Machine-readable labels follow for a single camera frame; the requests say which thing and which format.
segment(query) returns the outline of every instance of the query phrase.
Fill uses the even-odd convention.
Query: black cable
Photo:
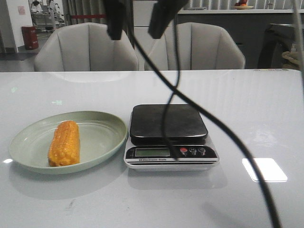
[[[136,39],[135,35],[131,32],[130,35],[132,36],[132,39],[134,40],[134,44],[145,59],[147,63],[150,65],[150,67],[153,69],[153,71],[157,74],[157,76],[160,78],[160,80],[172,91],[175,95],[177,95],[180,99],[182,99],[184,102],[189,104],[191,107],[195,108],[197,111],[199,111],[201,114],[203,114],[205,117],[207,117],[209,120],[211,120],[215,125],[217,125],[223,132],[226,133],[227,136],[231,138],[231,140],[238,146],[238,148],[242,151],[243,155],[248,159],[249,163],[251,164],[258,180],[259,180],[259,186],[261,188],[261,191],[264,196],[264,200],[266,202],[266,206],[269,212],[269,216],[271,218],[272,226],[273,228],[281,228],[281,222],[279,220],[279,216],[275,207],[274,200],[272,198],[272,195],[270,193],[270,189],[268,185],[266,184],[262,172],[260,171],[257,163],[255,162],[252,154],[250,153],[249,149],[243,144],[243,142],[239,139],[239,137],[230,130],[223,122],[221,122],[218,118],[213,116],[211,113],[209,113],[204,108],[200,107],[198,104],[196,104],[194,101],[192,101],[190,98],[188,98],[186,95],[184,95],[182,92],[180,92],[174,85],[172,85],[165,76],[162,75],[162,73],[159,71],[159,69],[156,67],[156,65],[149,59],[141,45],[139,44],[138,40]]]
[[[176,59],[176,66],[177,66],[177,79],[175,83],[175,88],[178,87],[180,83],[180,78],[181,78],[181,64],[180,64],[180,56],[179,56],[179,48],[178,48],[178,35],[177,35],[177,15],[174,17],[173,20],[173,36],[174,36],[174,52],[175,52],[175,59]],[[165,142],[165,144],[169,147],[169,150],[172,152],[172,155],[175,159],[178,158],[177,151],[174,148],[173,144],[171,143],[170,139],[167,137],[166,134],[166,119],[167,119],[167,114],[168,110],[170,108],[170,103],[174,97],[175,93],[172,92],[167,104],[165,105],[165,108],[162,113],[162,118],[161,118],[161,135],[162,138]]]

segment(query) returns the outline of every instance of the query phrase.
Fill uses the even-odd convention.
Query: yellow corn
[[[79,129],[75,121],[68,120],[58,125],[47,157],[50,166],[80,163]]]

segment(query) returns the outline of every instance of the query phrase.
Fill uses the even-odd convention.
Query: glossy table surface
[[[164,72],[175,81],[175,72]],[[269,182],[284,228],[303,227],[304,105],[294,70],[184,71],[180,90],[226,123],[287,180]],[[134,106],[170,95],[152,72],[0,73],[0,223],[3,228],[268,228],[244,156],[203,117],[220,164],[203,172],[137,172],[122,148],[85,171],[45,175],[9,162],[8,146],[30,124],[72,111],[102,111],[128,125]],[[174,103],[183,103],[179,98]]]

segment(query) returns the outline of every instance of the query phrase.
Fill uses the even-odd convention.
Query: chair
[[[228,32],[219,26],[193,22],[179,24],[178,42],[181,70],[245,67],[244,55]],[[177,70],[172,27],[155,40],[149,57],[160,70]],[[145,69],[151,70],[147,63]]]
[[[34,61],[35,71],[134,71],[139,63],[125,34],[111,40],[107,26],[83,23],[59,28]]]

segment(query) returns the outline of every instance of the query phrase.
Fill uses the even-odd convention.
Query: plate
[[[57,126],[74,120],[79,127],[80,163],[50,167],[48,149]],[[24,168],[43,174],[66,174],[86,170],[115,154],[126,141],[127,126],[117,116],[94,111],[54,115],[19,132],[9,146],[12,159]]]
[[[248,10],[248,9],[252,9],[253,6],[234,6],[235,9],[239,9],[239,10]]]

